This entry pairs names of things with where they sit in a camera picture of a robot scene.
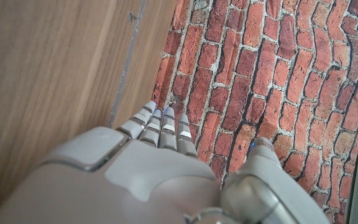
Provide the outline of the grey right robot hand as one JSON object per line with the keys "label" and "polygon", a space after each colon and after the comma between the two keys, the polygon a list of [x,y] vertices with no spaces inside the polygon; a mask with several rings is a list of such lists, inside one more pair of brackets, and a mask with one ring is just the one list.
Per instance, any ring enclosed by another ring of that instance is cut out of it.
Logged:
{"label": "grey right robot hand", "polygon": [[0,208],[0,223],[327,223],[257,138],[223,185],[197,157],[189,121],[153,101],[116,129],[58,146]]}

